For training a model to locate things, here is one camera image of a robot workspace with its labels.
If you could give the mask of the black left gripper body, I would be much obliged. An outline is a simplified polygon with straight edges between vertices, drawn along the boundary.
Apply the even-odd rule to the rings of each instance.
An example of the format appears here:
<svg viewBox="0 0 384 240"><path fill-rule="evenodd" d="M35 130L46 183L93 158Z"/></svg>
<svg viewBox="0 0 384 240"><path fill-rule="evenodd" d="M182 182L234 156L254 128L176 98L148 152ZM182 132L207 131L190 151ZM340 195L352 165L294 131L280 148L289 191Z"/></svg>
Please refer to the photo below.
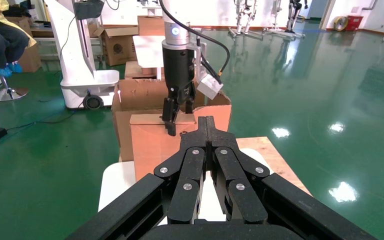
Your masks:
<svg viewBox="0 0 384 240"><path fill-rule="evenodd" d="M195 52L191 49L163 48L162 55L168 97L176 101L194 101Z"/></svg>

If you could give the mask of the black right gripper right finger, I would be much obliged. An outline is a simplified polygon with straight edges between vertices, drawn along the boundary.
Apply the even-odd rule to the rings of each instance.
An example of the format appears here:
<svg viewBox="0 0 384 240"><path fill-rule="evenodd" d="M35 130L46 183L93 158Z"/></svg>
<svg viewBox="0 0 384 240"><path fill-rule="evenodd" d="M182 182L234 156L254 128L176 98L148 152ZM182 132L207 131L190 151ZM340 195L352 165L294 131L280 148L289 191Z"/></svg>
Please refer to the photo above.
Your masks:
<svg viewBox="0 0 384 240"><path fill-rule="evenodd" d="M240 151L208 117L211 175L230 235L239 240L371 240L373 236Z"/></svg>

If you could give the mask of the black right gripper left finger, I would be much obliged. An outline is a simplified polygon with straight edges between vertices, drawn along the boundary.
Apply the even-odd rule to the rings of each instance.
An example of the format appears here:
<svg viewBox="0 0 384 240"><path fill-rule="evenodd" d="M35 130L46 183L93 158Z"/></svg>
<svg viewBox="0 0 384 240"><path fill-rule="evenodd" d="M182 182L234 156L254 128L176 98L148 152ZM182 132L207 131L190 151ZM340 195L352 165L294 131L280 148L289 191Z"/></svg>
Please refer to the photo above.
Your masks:
<svg viewBox="0 0 384 240"><path fill-rule="evenodd" d="M199 214L205 179L206 118L182 135L173 156L133 184L69 240L179 240L178 226L192 226Z"/></svg>

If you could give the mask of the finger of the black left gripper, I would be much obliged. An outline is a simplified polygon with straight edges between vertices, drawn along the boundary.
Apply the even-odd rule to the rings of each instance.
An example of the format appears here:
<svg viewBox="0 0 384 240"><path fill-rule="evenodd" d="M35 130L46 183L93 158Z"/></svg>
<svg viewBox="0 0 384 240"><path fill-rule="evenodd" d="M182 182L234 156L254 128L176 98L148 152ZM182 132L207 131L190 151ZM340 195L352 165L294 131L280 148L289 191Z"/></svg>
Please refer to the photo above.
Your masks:
<svg viewBox="0 0 384 240"><path fill-rule="evenodd" d="M186 114L192 114L193 113L193 106L194 106L195 98L196 98L195 94L189 95L186 98L186 101L185 101L185 113Z"/></svg>
<svg viewBox="0 0 384 240"><path fill-rule="evenodd" d="M170 136L176 136L176 118L179 112L179 104L175 99L166 97L163 102L163 111L161 119L164 122L167 133Z"/></svg>

